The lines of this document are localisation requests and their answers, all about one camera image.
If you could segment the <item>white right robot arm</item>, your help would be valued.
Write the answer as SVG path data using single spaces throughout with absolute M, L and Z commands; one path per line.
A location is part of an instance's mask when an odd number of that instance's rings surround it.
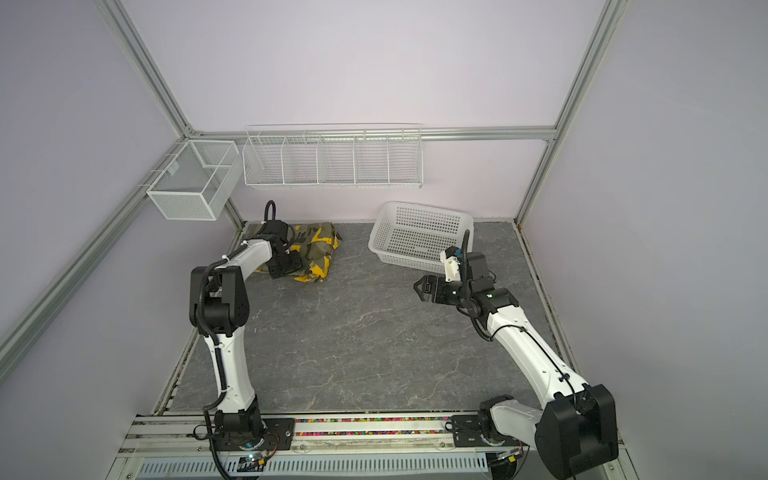
M 454 306 L 482 338 L 499 343 L 528 380 L 538 406 L 510 395 L 481 403 L 479 432 L 501 444 L 515 439 L 534 448 L 549 473 L 571 479 L 617 459 L 616 404 L 602 384 L 591 385 L 570 368 L 527 319 L 519 301 L 489 278 L 449 282 L 426 275 L 414 284 L 423 302 Z

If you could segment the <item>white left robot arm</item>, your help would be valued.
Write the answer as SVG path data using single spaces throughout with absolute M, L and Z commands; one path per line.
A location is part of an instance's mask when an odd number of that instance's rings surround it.
M 245 280 L 260 266 L 280 278 L 299 270 L 290 243 L 274 235 L 242 241 L 229 254 L 191 272 L 189 318 L 203 338 L 214 368 L 217 397 L 203 407 L 218 432 L 265 433 L 258 399 L 247 371 L 244 327 L 250 318 Z

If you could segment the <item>camouflage yellow green trousers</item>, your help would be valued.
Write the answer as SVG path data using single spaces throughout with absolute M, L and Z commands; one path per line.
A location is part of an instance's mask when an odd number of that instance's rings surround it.
M 293 248 L 300 253 L 303 269 L 288 276 L 303 283 L 324 281 L 328 275 L 335 250 L 342 242 L 340 234 L 330 222 L 297 224 L 291 226 L 296 233 L 294 241 L 291 244 L 293 244 Z M 261 225 L 254 226 L 254 230 L 249 232 L 244 239 L 265 240 L 256 237 L 260 228 Z M 267 241 L 271 244 L 281 243 L 277 239 Z M 263 264 L 258 270 L 266 270 L 268 272 L 267 265 Z

